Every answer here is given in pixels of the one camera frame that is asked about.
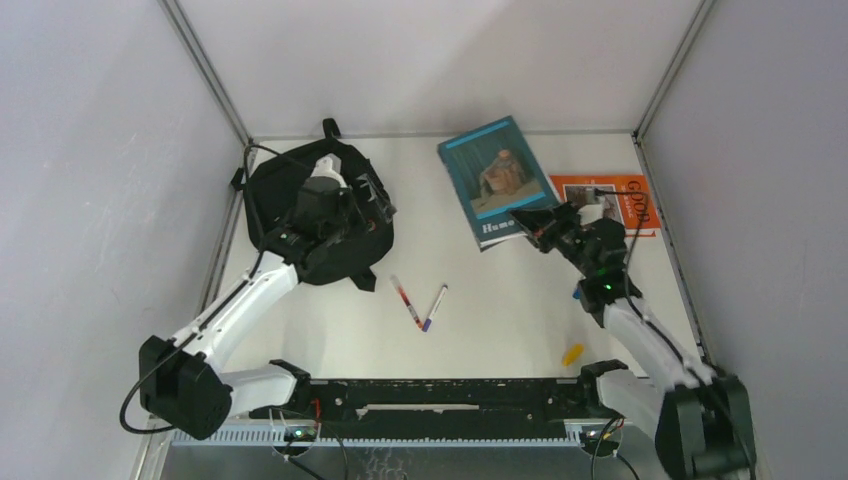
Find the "teal hardcover book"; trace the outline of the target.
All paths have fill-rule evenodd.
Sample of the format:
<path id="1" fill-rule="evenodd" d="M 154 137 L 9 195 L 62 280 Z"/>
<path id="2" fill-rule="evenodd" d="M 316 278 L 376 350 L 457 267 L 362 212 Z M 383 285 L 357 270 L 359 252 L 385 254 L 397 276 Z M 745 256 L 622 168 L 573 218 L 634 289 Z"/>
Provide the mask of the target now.
<path id="1" fill-rule="evenodd" d="M 512 210 L 560 202 L 511 116 L 448 139 L 437 152 L 481 251 L 524 234 Z"/>

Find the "black backpack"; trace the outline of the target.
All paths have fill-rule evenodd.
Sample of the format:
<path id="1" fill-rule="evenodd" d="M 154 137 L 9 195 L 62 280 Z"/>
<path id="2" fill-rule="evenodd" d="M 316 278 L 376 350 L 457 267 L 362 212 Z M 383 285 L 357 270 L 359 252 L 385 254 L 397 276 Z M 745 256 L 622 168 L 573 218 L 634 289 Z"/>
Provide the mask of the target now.
<path id="1" fill-rule="evenodd" d="M 372 267 L 393 246 L 397 209 L 371 161 L 342 142 L 336 120 L 322 127 L 323 138 L 274 151 L 253 171 L 241 165 L 230 185 L 243 195 L 257 250 L 293 265 L 302 283 L 349 279 L 372 292 Z"/>

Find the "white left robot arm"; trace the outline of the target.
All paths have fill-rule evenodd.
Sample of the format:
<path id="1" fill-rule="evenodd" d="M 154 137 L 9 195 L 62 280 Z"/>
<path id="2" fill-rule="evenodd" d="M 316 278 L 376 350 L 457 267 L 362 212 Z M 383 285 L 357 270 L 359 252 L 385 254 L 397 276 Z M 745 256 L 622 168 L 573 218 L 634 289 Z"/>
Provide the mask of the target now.
<path id="1" fill-rule="evenodd" d="M 395 209 L 370 160 L 357 153 L 284 160 L 304 172 L 296 178 L 292 205 L 272 223 L 260 213 L 258 173 L 244 173 L 247 221 L 258 236 L 254 263 L 186 326 L 141 345 L 138 379 L 118 413 L 126 432 L 155 432 L 128 421 L 133 398 L 166 421 L 165 431 L 180 430 L 195 439 L 206 439 L 228 418 L 260 407 L 277 406 L 290 417 L 310 409 L 311 388 L 282 361 L 235 372 L 225 367 L 270 307 L 299 285 L 349 279 L 362 291 L 374 291 L 372 267 L 392 247 Z"/>

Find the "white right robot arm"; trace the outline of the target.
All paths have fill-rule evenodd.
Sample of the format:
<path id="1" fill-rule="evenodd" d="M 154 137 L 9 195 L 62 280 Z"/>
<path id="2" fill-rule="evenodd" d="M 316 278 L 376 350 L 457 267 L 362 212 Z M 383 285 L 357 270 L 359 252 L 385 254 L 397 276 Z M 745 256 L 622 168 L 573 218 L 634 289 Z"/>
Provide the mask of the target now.
<path id="1" fill-rule="evenodd" d="M 644 379 L 618 360 L 582 367 L 578 402 L 592 416 L 612 413 L 654 440 L 671 479 L 758 476 L 747 388 L 741 379 L 686 350 L 652 312 L 631 277 L 637 240 L 601 217 L 590 223 L 570 202 L 512 209 L 510 217 L 541 253 L 559 252 L 580 273 L 575 290 L 595 323 L 629 352 Z"/>

